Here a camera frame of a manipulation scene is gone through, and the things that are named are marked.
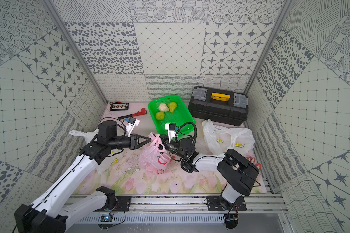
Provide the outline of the pink plastic bag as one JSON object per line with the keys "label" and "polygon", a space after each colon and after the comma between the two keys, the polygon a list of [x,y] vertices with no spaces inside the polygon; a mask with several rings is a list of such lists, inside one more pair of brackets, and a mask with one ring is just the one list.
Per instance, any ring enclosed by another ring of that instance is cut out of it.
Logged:
{"label": "pink plastic bag", "polygon": [[139,156],[139,167],[147,170],[166,171],[172,160],[168,151],[164,148],[164,144],[160,135],[150,133],[151,143],[145,145]]}

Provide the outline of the green pear top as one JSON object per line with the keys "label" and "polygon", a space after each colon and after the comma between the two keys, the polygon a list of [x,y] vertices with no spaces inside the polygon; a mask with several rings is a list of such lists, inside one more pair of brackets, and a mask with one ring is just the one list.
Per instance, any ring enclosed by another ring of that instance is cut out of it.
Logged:
{"label": "green pear top", "polygon": [[170,102],[168,103],[168,108],[169,108],[169,111],[171,113],[173,113],[175,111],[175,109],[177,108],[177,103],[176,102]]}

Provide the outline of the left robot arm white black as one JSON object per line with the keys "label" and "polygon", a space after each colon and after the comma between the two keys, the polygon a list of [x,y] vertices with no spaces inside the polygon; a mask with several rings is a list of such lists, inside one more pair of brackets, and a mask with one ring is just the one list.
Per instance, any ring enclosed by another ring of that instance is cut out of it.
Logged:
{"label": "left robot arm white black", "polygon": [[95,210],[115,211],[116,192],[104,186],[69,207],[64,204],[92,171],[113,156],[112,150],[136,150],[151,142],[150,138],[132,132],[140,123],[138,119],[130,117],[126,122],[120,136],[117,134],[120,125],[114,120],[100,123],[95,132],[71,131],[71,135],[83,136],[86,145],[55,184],[32,204],[22,204],[15,211],[15,229],[20,233],[63,233]]}

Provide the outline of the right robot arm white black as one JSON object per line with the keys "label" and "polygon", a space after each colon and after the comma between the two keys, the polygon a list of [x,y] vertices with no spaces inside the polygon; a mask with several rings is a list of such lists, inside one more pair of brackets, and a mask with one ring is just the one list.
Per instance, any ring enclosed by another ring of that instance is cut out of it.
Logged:
{"label": "right robot arm white black", "polygon": [[225,209],[231,209],[236,200],[249,196],[257,183],[259,169],[234,149],[219,155],[205,155],[195,151],[195,137],[169,140],[160,135],[163,148],[180,157],[181,168],[188,172],[217,171],[227,181],[219,197]]}

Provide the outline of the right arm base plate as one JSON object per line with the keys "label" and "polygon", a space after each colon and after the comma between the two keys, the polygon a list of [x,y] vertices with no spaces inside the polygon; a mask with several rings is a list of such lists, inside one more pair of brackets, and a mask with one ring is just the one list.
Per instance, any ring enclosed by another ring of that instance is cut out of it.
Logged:
{"label": "right arm base plate", "polygon": [[246,202],[243,196],[236,199],[234,203],[230,203],[223,199],[222,196],[207,196],[206,202],[208,211],[246,211]]}

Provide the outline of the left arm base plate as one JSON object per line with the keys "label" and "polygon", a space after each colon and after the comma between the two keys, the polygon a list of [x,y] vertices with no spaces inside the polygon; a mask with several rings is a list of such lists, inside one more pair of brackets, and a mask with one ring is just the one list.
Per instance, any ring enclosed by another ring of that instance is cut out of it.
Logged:
{"label": "left arm base plate", "polygon": [[100,209],[97,209],[96,211],[111,212],[114,211],[116,207],[118,207],[119,211],[128,212],[130,209],[131,199],[131,196],[116,196],[115,200],[113,200],[112,198],[108,198],[105,206]]}

